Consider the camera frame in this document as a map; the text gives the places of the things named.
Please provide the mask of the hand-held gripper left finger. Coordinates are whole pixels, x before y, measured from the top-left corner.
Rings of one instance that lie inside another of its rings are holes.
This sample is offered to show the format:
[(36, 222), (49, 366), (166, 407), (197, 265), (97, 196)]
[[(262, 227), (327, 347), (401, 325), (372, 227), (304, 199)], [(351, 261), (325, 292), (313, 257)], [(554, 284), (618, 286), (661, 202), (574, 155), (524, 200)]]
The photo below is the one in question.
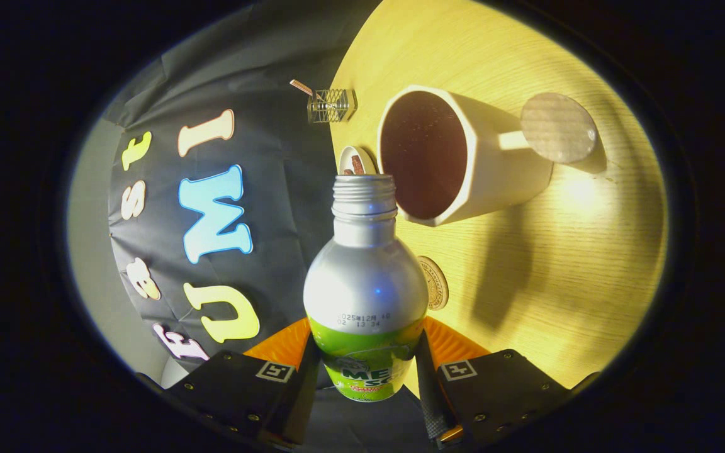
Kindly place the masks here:
[(262, 450), (304, 444), (320, 351), (302, 318), (242, 352), (221, 348), (168, 388), (137, 379), (173, 410)]

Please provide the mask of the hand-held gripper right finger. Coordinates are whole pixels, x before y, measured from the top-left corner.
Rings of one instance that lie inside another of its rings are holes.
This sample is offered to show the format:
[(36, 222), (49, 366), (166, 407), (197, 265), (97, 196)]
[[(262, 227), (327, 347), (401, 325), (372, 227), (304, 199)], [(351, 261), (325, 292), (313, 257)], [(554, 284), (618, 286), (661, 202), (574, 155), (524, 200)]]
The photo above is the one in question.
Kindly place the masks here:
[(415, 348), (425, 427), (440, 449), (485, 449), (570, 403), (593, 372), (564, 387), (511, 348), (489, 352), (431, 316)]

